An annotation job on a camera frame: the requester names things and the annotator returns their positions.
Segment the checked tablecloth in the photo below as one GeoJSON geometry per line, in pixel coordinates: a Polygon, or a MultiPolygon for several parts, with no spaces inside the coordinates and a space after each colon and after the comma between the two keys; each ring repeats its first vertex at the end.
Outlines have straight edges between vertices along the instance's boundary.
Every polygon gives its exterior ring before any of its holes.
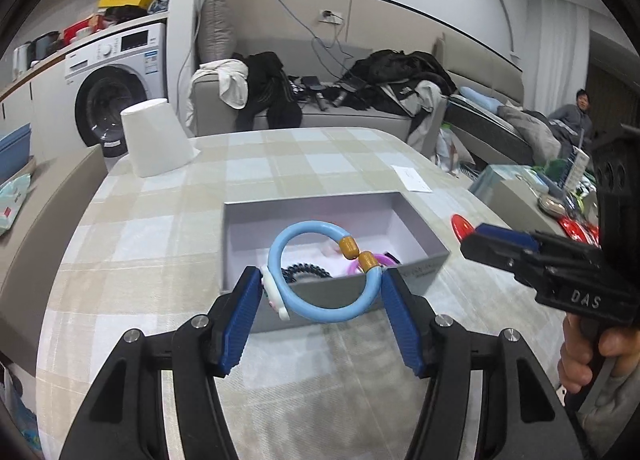
{"type": "MultiPolygon", "coordinates": [[[[398,168],[428,185],[410,202],[450,255],[427,290],[470,330],[518,329],[555,374],[562,316],[505,272],[467,261],[450,218],[495,223],[465,177],[442,172],[397,137],[367,128],[298,128],[207,136],[198,156],[140,178],[114,163],[62,259],[43,317],[37,418],[43,454],[58,458],[91,382],[122,334],[175,329],[221,287],[222,209],[233,201],[401,188],[398,168]]],[[[400,459],[426,383],[404,365],[383,312],[347,324],[251,336],[217,384],[243,459],[400,459]]]]}

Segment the white garment on sofa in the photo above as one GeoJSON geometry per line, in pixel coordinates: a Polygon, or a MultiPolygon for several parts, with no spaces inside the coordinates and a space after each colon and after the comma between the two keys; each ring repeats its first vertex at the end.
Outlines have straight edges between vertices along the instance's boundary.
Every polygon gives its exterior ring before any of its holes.
{"type": "Polygon", "coordinates": [[[227,106],[241,110],[248,101],[248,74],[250,70],[239,59],[218,59],[200,64],[191,78],[191,90],[197,82],[205,78],[215,78],[218,96],[227,106]]]}

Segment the white washing machine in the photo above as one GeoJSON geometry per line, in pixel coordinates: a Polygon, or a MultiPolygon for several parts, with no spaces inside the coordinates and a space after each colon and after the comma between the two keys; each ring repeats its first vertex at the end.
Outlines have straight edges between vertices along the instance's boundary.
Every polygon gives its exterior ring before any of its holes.
{"type": "Polygon", "coordinates": [[[166,96],[165,30],[163,22],[150,22],[65,56],[73,127],[85,146],[100,146],[107,159],[127,153],[122,110],[166,96]]]}

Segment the grey sofa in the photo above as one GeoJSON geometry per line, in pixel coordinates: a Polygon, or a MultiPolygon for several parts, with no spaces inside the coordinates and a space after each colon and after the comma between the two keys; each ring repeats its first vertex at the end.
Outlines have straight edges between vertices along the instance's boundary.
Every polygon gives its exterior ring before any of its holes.
{"type": "MultiPolygon", "coordinates": [[[[325,79],[311,48],[300,38],[242,38],[236,44],[238,53],[248,56],[273,50],[283,61],[285,70],[294,74],[316,74],[325,79]]],[[[424,88],[426,105],[414,116],[389,113],[373,108],[356,110],[346,106],[319,108],[313,99],[305,100],[302,109],[304,128],[373,128],[391,134],[421,154],[430,156],[436,145],[438,131],[444,120],[447,97],[433,85],[424,88]]],[[[196,136],[233,133],[238,112],[219,97],[218,79],[206,74],[195,80],[191,90],[191,116],[186,126],[196,136]]]]}

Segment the light blue bangle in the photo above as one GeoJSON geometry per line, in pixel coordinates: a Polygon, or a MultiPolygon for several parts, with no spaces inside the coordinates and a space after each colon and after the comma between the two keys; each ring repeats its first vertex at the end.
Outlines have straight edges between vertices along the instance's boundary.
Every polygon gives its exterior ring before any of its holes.
{"type": "Polygon", "coordinates": [[[270,246],[267,263],[262,266],[262,288],[269,306],[280,321],[289,321],[296,314],[317,324],[336,324],[364,314],[381,291],[384,267],[375,267],[363,274],[364,287],[358,298],[350,304],[337,308],[327,308],[305,301],[294,292],[292,285],[299,278],[331,279],[324,267],[311,263],[294,263],[282,266],[282,258],[288,243],[300,236],[322,235],[333,242],[331,250],[341,254],[344,260],[352,262],[364,251],[359,250],[355,238],[344,228],[322,220],[306,220],[285,227],[270,246]]]}

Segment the purple bangle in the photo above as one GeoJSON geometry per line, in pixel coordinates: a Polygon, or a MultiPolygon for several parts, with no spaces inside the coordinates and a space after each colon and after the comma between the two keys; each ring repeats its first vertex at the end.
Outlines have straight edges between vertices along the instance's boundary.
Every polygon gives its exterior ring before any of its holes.
{"type": "Polygon", "coordinates": [[[397,258],[390,253],[371,253],[364,251],[356,260],[353,260],[346,270],[347,276],[365,274],[375,267],[395,267],[400,264],[397,258]]]}

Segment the grey pillow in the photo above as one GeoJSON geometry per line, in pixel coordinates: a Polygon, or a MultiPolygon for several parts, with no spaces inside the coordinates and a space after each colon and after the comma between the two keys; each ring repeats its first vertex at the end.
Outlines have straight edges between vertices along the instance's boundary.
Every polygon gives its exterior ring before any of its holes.
{"type": "Polygon", "coordinates": [[[234,53],[236,32],[233,12],[226,0],[204,0],[196,46],[202,64],[229,59],[234,53]]]}

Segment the red China badge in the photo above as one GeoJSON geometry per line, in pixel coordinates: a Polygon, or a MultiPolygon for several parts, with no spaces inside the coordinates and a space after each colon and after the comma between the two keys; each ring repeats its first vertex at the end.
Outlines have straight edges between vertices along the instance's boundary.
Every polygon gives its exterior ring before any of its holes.
{"type": "Polygon", "coordinates": [[[450,218],[450,224],[459,242],[462,242],[466,237],[469,237],[469,235],[475,232],[475,227],[460,214],[454,214],[450,218]]]}

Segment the white paper slip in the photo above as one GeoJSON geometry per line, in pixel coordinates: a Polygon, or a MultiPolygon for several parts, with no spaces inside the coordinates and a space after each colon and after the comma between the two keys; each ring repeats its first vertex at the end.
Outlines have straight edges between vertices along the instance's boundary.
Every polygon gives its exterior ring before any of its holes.
{"type": "Polygon", "coordinates": [[[408,191],[417,192],[418,194],[430,194],[432,192],[431,187],[427,185],[415,168],[393,165],[393,170],[408,191]]]}

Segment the seated person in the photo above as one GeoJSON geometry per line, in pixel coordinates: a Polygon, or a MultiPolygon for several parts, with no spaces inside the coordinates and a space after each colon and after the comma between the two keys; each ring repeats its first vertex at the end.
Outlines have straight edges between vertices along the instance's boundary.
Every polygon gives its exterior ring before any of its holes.
{"type": "Polygon", "coordinates": [[[574,146],[585,152],[590,150],[592,122],[589,107],[588,93],[578,90],[574,104],[564,105],[548,115],[552,133],[561,144],[560,158],[568,158],[574,146]]]}

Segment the white kettle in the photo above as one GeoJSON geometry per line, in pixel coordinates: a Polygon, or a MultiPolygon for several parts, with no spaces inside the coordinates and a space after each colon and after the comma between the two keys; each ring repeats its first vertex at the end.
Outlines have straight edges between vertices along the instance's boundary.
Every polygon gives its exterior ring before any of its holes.
{"type": "Polygon", "coordinates": [[[17,46],[12,54],[12,80],[17,81],[25,74],[35,59],[35,44],[27,42],[17,46]]]}

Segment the beige side bench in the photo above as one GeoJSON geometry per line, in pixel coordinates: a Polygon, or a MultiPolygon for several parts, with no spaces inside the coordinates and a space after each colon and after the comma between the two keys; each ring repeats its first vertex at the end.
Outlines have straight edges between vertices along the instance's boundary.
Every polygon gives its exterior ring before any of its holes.
{"type": "Polygon", "coordinates": [[[15,222],[1,237],[1,353],[32,376],[58,266],[106,174],[97,146],[39,163],[15,222]]]}

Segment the pile of dark jackets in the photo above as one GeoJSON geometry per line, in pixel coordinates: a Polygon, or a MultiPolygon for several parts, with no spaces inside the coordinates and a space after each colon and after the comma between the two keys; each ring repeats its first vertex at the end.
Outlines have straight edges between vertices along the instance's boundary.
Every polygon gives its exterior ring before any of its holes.
{"type": "Polygon", "coordinates": [[[410,118],[432,112],[435,99],[458,89],[436,57],[420,50],[378,50],[357,60],[336,84],[367,108],[410,118]]]}

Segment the black garment on sofa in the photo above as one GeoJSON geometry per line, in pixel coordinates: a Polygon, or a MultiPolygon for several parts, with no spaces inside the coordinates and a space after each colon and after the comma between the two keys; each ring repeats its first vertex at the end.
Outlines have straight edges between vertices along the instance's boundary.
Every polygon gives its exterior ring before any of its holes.
{"type": "Polygon", "coordinates": [[[270,130],[299,128],[303,111],[278,55],[263,52],[247,56],[242,61],[248,69],[248,95],[244,108],[236,116],[235,129],[238,132],[251,131],[256,116],[261,112],[266,113],[270,130]]]}

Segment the blue plastic basin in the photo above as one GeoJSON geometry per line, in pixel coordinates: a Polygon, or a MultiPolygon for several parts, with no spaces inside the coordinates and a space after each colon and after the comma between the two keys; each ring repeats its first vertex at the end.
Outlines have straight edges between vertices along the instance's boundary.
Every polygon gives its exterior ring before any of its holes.
{"type": "Polygon", "coordinates": [[[0,182],[9,180],[28,163],[30,154],[30,136],[32,127],[29,123],[16,128],[1,139],[0,145],[0,182]]]}

